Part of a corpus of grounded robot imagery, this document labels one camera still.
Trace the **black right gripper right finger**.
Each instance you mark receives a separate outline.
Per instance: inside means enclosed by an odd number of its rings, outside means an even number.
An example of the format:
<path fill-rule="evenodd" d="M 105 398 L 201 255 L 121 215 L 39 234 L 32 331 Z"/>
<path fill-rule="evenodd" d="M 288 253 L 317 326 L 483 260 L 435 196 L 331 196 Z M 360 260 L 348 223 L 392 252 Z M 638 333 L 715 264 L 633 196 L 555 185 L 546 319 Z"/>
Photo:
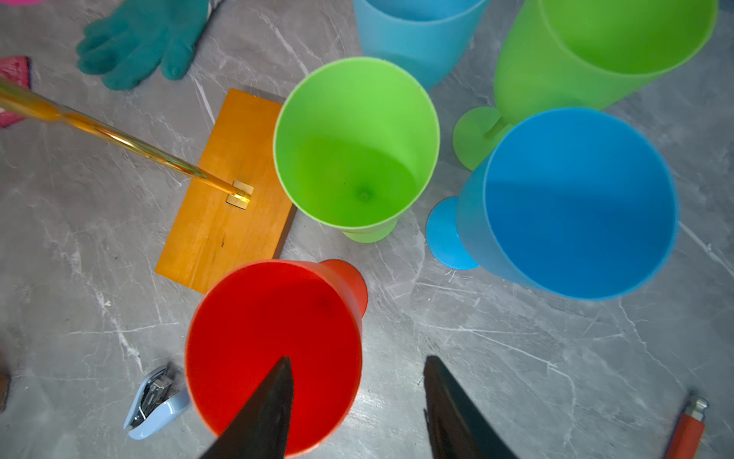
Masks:
<path fill-rule="evenodd" d="M 424 389 L 433 457 L 517 458 L 437 356 L 426 358 Z"/>

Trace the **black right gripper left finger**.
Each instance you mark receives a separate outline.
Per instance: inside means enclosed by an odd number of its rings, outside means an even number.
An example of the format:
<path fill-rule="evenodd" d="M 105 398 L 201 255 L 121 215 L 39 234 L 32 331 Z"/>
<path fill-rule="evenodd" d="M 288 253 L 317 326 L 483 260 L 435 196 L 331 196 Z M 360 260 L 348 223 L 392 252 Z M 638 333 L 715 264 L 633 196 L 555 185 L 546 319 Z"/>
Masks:
<path fill-rule="evenodd" d="M 202 458 L 284 458 L 293 401 L 292 364 L 282 357 Z"/>

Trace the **red wine glass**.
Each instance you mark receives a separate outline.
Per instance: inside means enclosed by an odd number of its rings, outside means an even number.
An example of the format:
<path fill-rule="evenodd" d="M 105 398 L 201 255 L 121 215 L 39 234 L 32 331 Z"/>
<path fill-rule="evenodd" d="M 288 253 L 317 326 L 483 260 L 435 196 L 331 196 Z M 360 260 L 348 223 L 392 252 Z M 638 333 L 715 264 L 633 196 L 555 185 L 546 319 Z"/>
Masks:
<path fill-rule="evenodd" d="M 187 387 L 204 423 L 222 435 L 287 357 L 294 403 L 285 454 L 317 448 L 357 398 L 367 306 L 362 275 L 338 259 L 257 261 L 224 277 L 198 306 L 185 346 Z"/>

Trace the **green wine glass front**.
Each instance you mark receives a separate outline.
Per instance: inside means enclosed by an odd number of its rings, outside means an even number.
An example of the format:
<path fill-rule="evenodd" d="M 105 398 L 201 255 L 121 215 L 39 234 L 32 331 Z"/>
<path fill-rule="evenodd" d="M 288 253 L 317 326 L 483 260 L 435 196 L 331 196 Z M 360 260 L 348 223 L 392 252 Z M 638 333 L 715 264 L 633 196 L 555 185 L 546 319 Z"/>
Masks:
<path fill-rule="evenodd" d="M 390 235 L 431 181 L 441 129 L 409 72 L 372 57 L 326 64 L 287 97 L 273 136 L 296 208 L 357 243 Z"/>

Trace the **green wine glass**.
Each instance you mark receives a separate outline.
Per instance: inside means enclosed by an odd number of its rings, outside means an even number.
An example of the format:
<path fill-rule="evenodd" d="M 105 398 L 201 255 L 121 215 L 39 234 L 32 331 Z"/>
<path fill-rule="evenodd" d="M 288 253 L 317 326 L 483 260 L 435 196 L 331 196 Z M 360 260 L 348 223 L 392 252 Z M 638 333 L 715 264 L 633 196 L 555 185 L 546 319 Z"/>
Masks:
<path fill-rule="evenodd" d="M 409 72 L 372 57 L 326 64 L 287 97 L 273 136 L 296 208 L 357 243 L 390 235 L 431 181 L 441 129 Z"/>
<path fill-rule="evenodd" d="M 527 1 L 498 57 L 494 103 L 455 125 L 476 170 L 516 125 L 548 110 L 602 110 L 680 67 L 711 38 L 716 1 Z"/>

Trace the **light blue wine glass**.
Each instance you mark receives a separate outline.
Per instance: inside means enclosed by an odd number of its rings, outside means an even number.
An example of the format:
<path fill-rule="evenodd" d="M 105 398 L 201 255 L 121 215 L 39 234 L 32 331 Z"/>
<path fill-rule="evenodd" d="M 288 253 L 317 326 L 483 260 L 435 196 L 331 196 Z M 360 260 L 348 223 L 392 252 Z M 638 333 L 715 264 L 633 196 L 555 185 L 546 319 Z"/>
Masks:
<path fill-rule="evenodd" d="M 458 63 L 488 5 L 489 0 L 355 0 L 362 54 L 398 65 L 430 90 Z"/>

